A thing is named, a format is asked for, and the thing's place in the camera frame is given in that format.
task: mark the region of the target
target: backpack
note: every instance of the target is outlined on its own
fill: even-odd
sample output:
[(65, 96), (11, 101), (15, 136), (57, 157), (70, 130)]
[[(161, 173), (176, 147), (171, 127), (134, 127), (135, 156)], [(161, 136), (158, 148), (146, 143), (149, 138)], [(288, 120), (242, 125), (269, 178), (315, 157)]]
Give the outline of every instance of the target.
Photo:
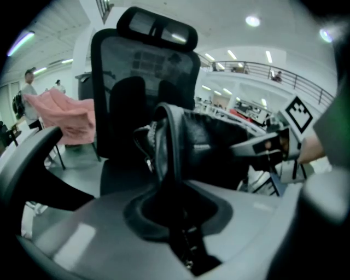
[(17, 119), (20, 119), (24, 116), (25, 108), (22, 101), (22, 92), (19, 91), (18, 94), (12, 99), (12, 110), (16, 115)]

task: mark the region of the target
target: desk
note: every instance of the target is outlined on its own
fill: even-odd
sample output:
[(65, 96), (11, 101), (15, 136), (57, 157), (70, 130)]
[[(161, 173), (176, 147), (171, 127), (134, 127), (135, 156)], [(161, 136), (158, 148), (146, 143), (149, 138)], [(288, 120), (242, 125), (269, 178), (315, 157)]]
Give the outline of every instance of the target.
[[(16, 141), (18, 145), (23, 143), (27, 138), (33, 136), (39, 129), (30, 129), (30, 130), (24, 130), (22, 133), (16, 138)], [(8, 145), (4, 153), (0, 156), (0, 172), (4, 168), (6, 162), (9, 160), (9, 158), (12, 156), (16, 149), (16, 144), (14, 141), (11, 142), (11, 144)]]

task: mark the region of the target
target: gray plastic surface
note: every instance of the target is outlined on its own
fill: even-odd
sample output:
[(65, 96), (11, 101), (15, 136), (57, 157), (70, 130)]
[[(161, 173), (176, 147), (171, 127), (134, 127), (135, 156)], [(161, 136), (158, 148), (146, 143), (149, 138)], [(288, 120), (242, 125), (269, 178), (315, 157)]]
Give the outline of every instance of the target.
[(294, 217), (301, 184), (290, 185), (271, 220), (233, 258), (198, 277), (200, 280), (263, 280)]
[[(257, 249), (265, 249), (264, 252), (258, 250), (254, 253), (256, 257), (259, 254), (263, 257), (260, 262), (271, 258), (277, 249), (276, 244), (282, 240), (284, 228), (290, 222), (293, 209), (291, 203), (281, 206), (279, 197), (236, 192), (199, 182), (194, 184), (233, 203), (234, 207), (234, 217), (227, 227), (218, 235), (205, 237), (209, 254), (228, 261), (209, 272), (209, 275), (230, 270), (227, 266), (231, 267), (232, 258), (239, 258), (240, 262), (239, 256), (243, 255), (244, 261), (246, 250), (248, 253), (255, 251), (251, 248), (252, 243), (257, 243)], [(288, 193), (296, 196), (293, 192), (295, 189), (289, 189), (291, 191), (287, 190), (282, 198), (287, 202), (291, 197)], [(146, 188), (138, 188), (115, 192), (91, 201), (43, 233), (35, 241), (35, 245), (66, 270), (88, 279), (194, 278), (167, 244), (141, 240), (126, 226), (123, 220), (126, 203), (145, 190)], [(278, 222), (273, 223), (271, 219), (276, 216), (276, 212), (275, 219)], [(261, 232), (267, 242), (261, 240)], [(254, 267), (249, 263), (246, 265), (249, 270)], [(233, 271), (230, 270), (232, 276), (237, 273)], [(210, 279), (216, 280), (220, 277), (227, 279), (227, 274), (224, 277), (219, 273)]]

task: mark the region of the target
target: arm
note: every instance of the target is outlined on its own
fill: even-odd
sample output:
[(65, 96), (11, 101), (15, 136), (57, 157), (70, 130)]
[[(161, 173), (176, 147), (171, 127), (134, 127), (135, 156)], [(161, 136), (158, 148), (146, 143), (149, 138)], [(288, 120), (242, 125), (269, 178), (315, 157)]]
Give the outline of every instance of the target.
[(321, 142), (316, 134), (306, 137), (301, 144), (300, 155), (297, 159), (300, 164), (307, 164), (310, 161), (325, 156)]

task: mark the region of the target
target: chair headrest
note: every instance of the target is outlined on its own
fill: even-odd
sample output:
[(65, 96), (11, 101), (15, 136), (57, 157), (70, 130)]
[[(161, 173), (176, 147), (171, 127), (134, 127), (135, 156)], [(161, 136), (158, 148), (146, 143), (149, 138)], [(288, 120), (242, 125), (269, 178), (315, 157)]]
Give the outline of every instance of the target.
[(181, 52), (193, 51), (198, 42), (193, 27), (137, 7), (123, 13), (116, 30), (122, 37)]

